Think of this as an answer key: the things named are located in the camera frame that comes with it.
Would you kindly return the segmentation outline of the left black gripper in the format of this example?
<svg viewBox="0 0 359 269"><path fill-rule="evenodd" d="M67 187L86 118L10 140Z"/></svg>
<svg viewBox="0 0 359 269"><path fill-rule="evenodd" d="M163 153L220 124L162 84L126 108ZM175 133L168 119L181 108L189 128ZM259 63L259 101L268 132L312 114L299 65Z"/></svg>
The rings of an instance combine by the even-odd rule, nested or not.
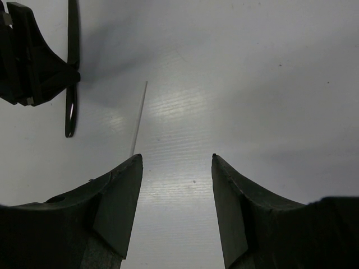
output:
<svg viewBox="0 0 359 269"><path fill-rule="evenodd" d="M31 8L1 1L1 99L38 106L71 84L71 68L44 40Z"/></svg>

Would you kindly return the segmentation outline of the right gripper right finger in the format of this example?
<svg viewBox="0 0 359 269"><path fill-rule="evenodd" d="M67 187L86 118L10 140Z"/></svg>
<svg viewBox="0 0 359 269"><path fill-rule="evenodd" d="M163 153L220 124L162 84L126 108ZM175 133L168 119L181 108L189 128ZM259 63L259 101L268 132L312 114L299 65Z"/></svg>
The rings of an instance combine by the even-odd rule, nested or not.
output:
<svg viewBox="0 0 359 269"><path fill-rule="evenodd" d="M226 268L358 267L357 197L291 201L219 155L211 175Z"/></svg>

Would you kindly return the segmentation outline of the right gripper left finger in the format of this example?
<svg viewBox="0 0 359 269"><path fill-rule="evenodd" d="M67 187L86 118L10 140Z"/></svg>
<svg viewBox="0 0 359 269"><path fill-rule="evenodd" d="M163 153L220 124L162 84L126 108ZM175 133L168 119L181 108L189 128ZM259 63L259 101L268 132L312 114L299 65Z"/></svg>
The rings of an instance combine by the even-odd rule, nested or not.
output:
<svg viewBox="0 0 359 269"><path fill-rule="evenodd" d="M1 206L2 268L120 268L143 173L136 154L43 203Z"/></svg>

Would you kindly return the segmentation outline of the black knife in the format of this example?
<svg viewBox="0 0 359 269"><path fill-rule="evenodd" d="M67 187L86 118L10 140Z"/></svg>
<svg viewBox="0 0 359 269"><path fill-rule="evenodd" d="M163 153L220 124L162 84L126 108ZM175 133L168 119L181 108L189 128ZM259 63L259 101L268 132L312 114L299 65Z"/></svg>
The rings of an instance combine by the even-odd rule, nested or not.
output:
<svg viewBox="0 0 359 269"><path fill-rule="evenodd" d="M65 136L75 134L77 122L77 84L80 81L80 17L77 0L68 0L67 64L71 68L71 84L66 88Z"/></svg>

